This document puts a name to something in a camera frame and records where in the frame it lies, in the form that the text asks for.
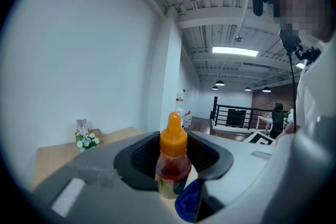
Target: black cable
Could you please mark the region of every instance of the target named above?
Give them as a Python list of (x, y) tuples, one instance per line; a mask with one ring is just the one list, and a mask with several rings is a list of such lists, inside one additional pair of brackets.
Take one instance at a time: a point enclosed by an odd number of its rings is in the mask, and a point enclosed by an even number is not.
[(296, 133), (296, 92), (295, 92), (295, 78), (294, 78), (294, 70), (293, 70), (293, 63), (292, 63), (292, 55), (288, 55), (289, 63), (290, 63), (290, 70), (292, 72), (292, 86), (293, 86), (293, 108), (294, 108), (294, 132)]

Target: blue object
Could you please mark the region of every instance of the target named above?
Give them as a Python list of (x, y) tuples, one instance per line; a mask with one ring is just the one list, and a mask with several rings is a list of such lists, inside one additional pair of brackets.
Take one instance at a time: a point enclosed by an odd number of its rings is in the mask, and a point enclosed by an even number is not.
[(175, 209), (184, 221), (193, 223), (198, 201), (199, 186), (197, 179), (192, 181), (177, 197)]

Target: office chair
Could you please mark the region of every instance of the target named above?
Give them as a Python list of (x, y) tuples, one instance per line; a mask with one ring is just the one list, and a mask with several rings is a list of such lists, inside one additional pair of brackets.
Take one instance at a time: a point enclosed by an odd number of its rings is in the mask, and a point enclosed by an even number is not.
[(269, 136), (273, 139), (275, 139), (280, 133), (282, 133), (282, 130), (284, 129), (284, 111), (272, 111), (272, 120), (273, 120), (273, 126), (272, 130), (269, 132)]

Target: brick wall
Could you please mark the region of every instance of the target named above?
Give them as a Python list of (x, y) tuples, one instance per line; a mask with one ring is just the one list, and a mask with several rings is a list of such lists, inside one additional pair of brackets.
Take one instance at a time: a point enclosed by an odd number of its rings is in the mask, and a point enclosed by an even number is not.
[[(293, 89), (292, 84), (282, 85), (270, 88), (271, 92), (263, 92), (254, 90), (252, 94), (252, 108), (273, 110), (275, 103), (281, 103), (284, 110), (289, 111), (293, 108)], [(261, 111), (255, 111), (251, 120), (251, 128), (256, 127), (258, 115), (262, 115)], [(260, 122), (259, 128), (265, 127), (264, 122)]]

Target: rectangular ceiling light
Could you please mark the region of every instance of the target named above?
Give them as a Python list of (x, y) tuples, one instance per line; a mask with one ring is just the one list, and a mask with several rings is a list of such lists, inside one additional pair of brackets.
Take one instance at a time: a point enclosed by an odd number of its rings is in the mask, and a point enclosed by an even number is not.
[(305, 65), (302, 64), (302, 63), (298, 63), (296, 66), (299, 67), (299, 68), (302, 68), (302, 69), (305, 67)]
[(238, 54), (256, 57), (258, 51), (256, 50), (247, 50), (247, 49), (238, 49), (238, 48), (228, 48), (228, 47), (213, 47), (212, 52), (216, 54)]

